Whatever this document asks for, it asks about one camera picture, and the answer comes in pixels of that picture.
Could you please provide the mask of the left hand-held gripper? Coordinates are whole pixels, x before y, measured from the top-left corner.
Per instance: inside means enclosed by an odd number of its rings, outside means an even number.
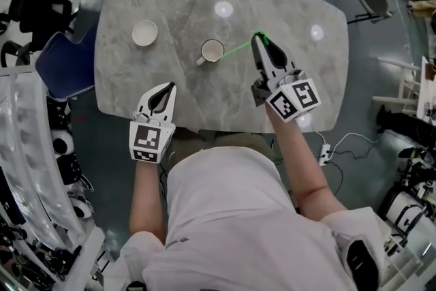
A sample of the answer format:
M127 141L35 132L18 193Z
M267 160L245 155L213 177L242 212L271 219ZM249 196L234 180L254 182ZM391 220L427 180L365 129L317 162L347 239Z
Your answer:
M133 160L159 164L163 159L176 130L175 124L169 122L174 114L176 92L175 83L166 82L140 98L129 124L129 152Z

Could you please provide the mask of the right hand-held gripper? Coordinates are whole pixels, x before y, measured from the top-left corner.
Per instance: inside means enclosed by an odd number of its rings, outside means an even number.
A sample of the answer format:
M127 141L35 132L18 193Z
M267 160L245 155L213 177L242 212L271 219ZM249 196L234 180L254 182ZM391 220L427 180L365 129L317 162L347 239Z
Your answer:
M314 81L307 78L303 70L290 71L295 68L294 63L265 33L253 34L251 49L261 77L251 85L256 106L269 105L284 123L288 123L322 104ZM263 80L273 78L281 79L271 87Z

